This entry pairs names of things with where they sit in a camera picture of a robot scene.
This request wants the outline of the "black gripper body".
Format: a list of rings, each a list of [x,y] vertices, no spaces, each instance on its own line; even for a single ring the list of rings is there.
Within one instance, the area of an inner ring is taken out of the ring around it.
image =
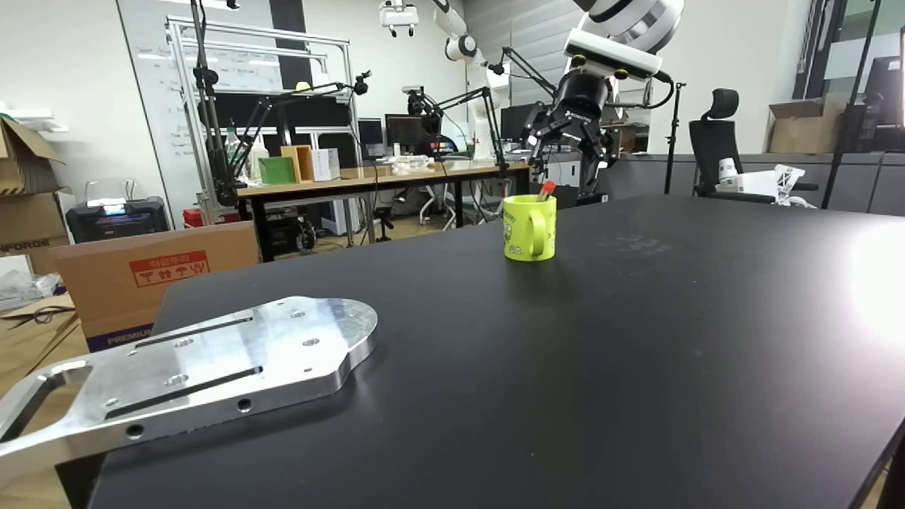
[[[580,148],[583,168],[604,160],[603,138],[603,106],[610,93],[610,85],[585,72],[569,72],[548,106],[538,102],[525,121],[525,145],[535,143],[559,145],[570,143]]]

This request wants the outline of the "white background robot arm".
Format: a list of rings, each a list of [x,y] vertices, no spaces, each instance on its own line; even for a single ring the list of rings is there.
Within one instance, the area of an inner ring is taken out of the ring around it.
[[[453,0],[430,0],[430,7],[433,24],[445,31],[445,56],[483,66],[483,52]],[[422,15],[413,0],[380,0],[380,24],[391,37],[413,37]]]

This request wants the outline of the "white working robot arm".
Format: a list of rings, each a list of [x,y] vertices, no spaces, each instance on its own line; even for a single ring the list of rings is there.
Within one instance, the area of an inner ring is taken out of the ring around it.
[[[577,27],[565,34],[565,69],[552,100],[528,116],[528,168],[539,188],[555,184],[570,203],[604,195],[610,138],[603,116],[626,80],[662,80],[659,52],[674,41],[684,0],[575,0]]]

